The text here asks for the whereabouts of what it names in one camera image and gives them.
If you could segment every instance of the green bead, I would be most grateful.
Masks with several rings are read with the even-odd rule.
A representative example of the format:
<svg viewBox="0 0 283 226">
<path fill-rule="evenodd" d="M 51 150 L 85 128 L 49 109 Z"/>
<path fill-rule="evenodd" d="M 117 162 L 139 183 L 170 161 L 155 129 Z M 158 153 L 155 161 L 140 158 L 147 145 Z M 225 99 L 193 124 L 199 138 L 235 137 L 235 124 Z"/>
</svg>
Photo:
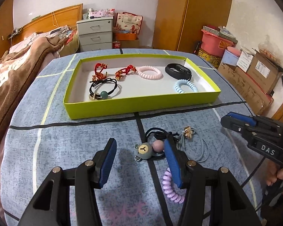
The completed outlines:
<svg viewBox="0 0 283 226">
<path fill-rule="evenodd" d="M 108 93 L 106 91 L 102 91 L 100 95 L 101 95 L 102 99 L 107 99 L 108 98 Z"/>
</svg>

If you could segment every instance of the light blue container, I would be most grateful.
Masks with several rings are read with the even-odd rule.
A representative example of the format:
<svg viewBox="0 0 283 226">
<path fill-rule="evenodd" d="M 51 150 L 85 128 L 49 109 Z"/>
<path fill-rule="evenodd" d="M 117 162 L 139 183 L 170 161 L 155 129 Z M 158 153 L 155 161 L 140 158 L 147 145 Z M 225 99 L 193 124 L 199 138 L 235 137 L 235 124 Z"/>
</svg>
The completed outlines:
<svg viewBox="0 0 283 226">
<path fill-rule="evenodd" d="M 233 66 L 237 65 L 239 57 L 229 52 L 227 49 L 224 51 L 223 57 L 221 59 L 221 63 L 230 64 Z"/>
</svg>

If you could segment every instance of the pink lid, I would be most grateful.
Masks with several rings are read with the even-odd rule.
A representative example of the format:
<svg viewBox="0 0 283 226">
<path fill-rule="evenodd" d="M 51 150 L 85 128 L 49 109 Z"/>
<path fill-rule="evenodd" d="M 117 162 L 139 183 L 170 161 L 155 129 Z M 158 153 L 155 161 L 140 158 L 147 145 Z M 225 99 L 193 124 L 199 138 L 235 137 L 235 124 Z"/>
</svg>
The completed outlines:
<svg viewBox="0 0 283 226">
<path fill-rule="evenodd" d="M 241 51 L 234 47 L 227 47 L 227 50 L 231 52 L 232 54 L 236 55 L 237 57 L 240 57 L 241 55 Z"/>
</svg>

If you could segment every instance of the white label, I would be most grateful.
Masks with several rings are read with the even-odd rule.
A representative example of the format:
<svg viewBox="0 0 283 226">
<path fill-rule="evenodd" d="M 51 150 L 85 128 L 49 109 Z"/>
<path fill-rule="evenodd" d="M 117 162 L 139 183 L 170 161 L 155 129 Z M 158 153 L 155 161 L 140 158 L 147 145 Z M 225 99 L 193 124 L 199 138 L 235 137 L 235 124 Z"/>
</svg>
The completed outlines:
<svg viewBox="0 0 283 226">
<path fill-rule="evenodd" d="M 262 76 L 264 76 L 265 78 L 268 77 L 268 74 L 270 72 L 270 69 L 267 68 L 264 64 L 262 64 L 260 61 L 258 61 L 257 65 L 256 65 L 256 70 L 259 71 L 261 73 Z"/>
<path fill-rule="evenodd" d="M 252 62 L 253 55 L 242 51 L 240 58 L 238 59 L 237 66 L 241 68 L 245 73 L 248 71 Z"/>
</svg>

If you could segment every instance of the drawer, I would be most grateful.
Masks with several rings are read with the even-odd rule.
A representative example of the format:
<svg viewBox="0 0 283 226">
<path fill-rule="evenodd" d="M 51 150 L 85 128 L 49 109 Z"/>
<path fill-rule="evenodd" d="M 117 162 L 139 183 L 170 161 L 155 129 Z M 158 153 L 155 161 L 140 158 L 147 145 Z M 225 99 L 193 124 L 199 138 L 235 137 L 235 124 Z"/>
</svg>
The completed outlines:
<svg viewBox="0 0 283 226">
<path fill-rule="evenodd" d="M 81 46 L 112 42 L 112 32 L 98 32 L 98 33 L 80 35 L 79 40 Z"/>
<path fill-rule="evenodd" d="M 80 46 L 81 52 L 104 50 L 104 49 L 112 49 L 112 42 Z"/>
<path fill-rule="evenodd" d="M 112 19 L 89 21 L 78 24 L 78 34 L 112 31 Z"/>
</svg>

